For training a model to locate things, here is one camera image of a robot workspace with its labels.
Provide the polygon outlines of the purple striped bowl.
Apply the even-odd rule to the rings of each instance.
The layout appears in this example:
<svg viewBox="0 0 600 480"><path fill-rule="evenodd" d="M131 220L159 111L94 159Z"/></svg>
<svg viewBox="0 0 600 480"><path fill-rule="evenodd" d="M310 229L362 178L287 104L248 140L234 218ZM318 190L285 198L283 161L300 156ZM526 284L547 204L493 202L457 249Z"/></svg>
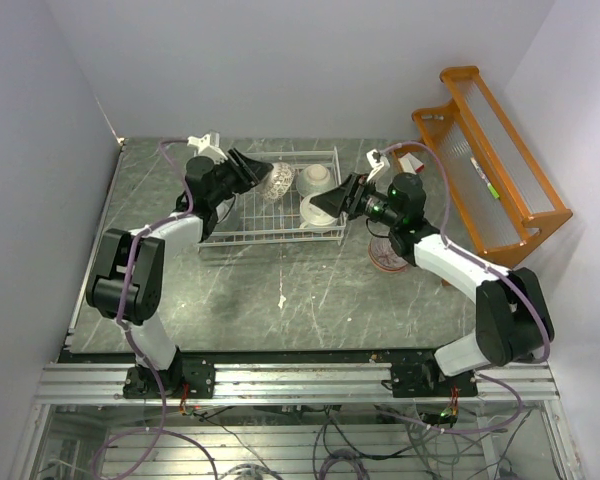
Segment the purple striped bowl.
<svg viewBox="0 0 600 480"><path fill-rule="evenodd" d="M401 272L409 266L394 252L387 238L372 237L368 246L368 254L372 263L385 272Z"/></svg>

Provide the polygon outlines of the beige patterned bowl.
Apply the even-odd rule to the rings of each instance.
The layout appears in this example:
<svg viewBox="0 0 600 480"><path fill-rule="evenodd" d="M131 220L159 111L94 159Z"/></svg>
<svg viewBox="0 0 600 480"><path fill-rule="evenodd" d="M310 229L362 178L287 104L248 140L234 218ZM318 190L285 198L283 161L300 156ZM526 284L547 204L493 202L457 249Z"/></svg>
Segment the beige patterned bowl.
<svg viewBox="0 0 600 480"><path fill-rule="evenodd" d="M295 178L295 170L288 163L276 162L272 166L260 186L260 195L270 203L279 201L290 190Z"/></svg>

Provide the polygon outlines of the grey blue bowl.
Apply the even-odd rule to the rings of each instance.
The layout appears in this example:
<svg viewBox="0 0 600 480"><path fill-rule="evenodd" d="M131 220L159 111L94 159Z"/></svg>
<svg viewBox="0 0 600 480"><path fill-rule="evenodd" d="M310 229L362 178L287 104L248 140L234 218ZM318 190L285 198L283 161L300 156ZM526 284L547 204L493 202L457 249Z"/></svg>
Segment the grey blue bowl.
<svg viewBox="0 0 600 480"><path fill-rule="evenodd" d="M224 203L226 210L219 216L216 225L218 232L234 232L238 230L241 217L235 207L236 200L237 198L234 197L231 201Z"/></svg>

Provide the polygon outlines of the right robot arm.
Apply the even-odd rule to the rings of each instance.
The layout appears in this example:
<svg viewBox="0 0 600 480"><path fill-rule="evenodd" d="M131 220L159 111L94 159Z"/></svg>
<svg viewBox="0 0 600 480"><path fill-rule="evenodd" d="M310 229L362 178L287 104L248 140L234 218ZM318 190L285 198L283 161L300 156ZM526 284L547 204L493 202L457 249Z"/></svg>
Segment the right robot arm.
<svg viewBox="0 0 600 480"><path fill-rule="evenodd" d="M496 265L449 240L425 217L426 193L417 175L400 173L380 193L366 176L351 174L310 202L332 217L362 217L387 227L399 258L450 283L474 304L473 332L437 348L422 369L428 393L443 395L456 376L484 367L548 358L555 331L536 274ZM536 350L542 352L539 358Z"/></svg>

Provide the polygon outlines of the white wire dish rack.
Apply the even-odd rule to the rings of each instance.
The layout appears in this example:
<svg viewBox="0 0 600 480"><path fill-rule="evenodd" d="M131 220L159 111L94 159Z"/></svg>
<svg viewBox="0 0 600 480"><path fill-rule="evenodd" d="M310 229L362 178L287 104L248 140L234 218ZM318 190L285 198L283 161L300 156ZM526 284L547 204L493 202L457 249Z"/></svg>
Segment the white wire dish rack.
<svg viewBox="0 0 600 480"><path fill-rule="evenodd" d="M249 155L259 161L285 162L296 171L312 164L327 167L336 181L341 181L341 169L337 148L317 151L254 152ZM340 216L335 227L300 229L300 202L302 197L295 186L273 203L265 201L257 192L250 191L238 197L235 207L241 217L240 226L234 232L218 232L215 228L201 248L280 244L291 242L335 241L341 242L346 229L346 218Z"/></svg>

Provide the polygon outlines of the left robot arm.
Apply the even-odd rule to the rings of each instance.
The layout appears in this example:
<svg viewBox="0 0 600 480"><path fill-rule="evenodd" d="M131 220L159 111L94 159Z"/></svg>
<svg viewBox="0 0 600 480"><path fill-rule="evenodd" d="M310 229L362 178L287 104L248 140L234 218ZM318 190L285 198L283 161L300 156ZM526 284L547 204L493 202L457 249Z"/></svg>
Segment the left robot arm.
<svg viewBox="0 0 600 480"><path fill-rule="evenodd" d="M126 399L166 398L189 391L183 355L158 315L168 254L207 240L228 211L226 201L266 184L274 166L235 149L216 161L196 155L179 177L183 193L166 218L134 231L102 234L86 302L121 329L135 355Z"/></svg>

